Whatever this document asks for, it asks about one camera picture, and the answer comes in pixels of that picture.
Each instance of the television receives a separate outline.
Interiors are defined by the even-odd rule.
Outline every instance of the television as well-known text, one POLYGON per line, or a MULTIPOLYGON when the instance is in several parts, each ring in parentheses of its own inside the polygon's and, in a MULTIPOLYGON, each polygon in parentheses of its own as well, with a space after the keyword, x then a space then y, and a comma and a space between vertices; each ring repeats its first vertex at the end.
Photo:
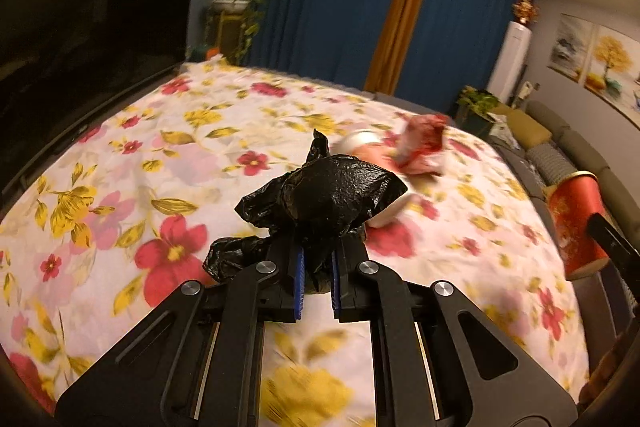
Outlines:
POLYGON ((190 0, 0 0, 5 204, 88 123, 184 60, 189 6, 190 0))

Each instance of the red cloth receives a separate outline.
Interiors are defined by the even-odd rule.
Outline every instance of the red cloth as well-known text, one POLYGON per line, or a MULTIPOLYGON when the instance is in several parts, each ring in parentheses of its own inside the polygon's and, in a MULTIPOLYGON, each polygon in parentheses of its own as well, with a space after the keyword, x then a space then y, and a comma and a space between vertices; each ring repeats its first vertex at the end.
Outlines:
POLYGON ((443 114, 420 114, 412 117, 398 139, 396 163, 405 174, 440 174, 444 146, 442 134, 447 126, 443 114))

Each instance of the gray pillow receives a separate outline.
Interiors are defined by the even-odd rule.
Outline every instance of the gray pillow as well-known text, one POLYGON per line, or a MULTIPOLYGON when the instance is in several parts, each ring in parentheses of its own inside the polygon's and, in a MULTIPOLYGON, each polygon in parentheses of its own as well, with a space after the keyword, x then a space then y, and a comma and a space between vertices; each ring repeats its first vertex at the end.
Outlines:
POLYGON ((558 140, 558 147, 571 159, 572 163, 580 170, 593 172, 596 176, 609 165, 582 135, 573 129, 568 129, 562 133, 558 140))
POLYGON ((558 114, 537 100, 529 100, 529 103, 527 103, 526 113, 541 124, 542 127, 551 131, 552 139, 554 141, 558 141, 564 131, 569 129, 569 124, 560 118, 558 114))
POLYGON ((532 147, 527 151, 526 157, 548 185, 555 185, 577 171, 566 156, 551 143, 541 143, 532 147))

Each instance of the flower pot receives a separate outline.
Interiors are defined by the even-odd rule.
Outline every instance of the flower pot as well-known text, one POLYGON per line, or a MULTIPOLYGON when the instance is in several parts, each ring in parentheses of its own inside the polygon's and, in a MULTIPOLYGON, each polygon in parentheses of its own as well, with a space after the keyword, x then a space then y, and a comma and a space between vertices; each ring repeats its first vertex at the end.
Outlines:
POLYGON ((213 0, 211 7, 215 13, 228 13, 231 15, 239 15, 249 6, 247 0, 213 0))

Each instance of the sofa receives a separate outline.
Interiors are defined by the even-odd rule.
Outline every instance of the sofa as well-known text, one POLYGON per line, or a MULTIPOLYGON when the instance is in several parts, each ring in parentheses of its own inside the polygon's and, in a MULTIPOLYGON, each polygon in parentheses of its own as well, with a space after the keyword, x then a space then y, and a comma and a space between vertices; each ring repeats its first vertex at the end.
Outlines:
MULTIPOLYGON (((575 171, 589 171, 598 178, 607 219, 640 251, 640 207, 613 173, 606 160, 577 131, 542 102, 530 101, 524 110, 504 104, 492 112, 506 116, 519 148, 494 136, 486 138, 510 167, 557 242, 545 193, 575 171)), ((573 282, 594 368, 625 330, 636 305, 613 263, 593 276, 573 282)))

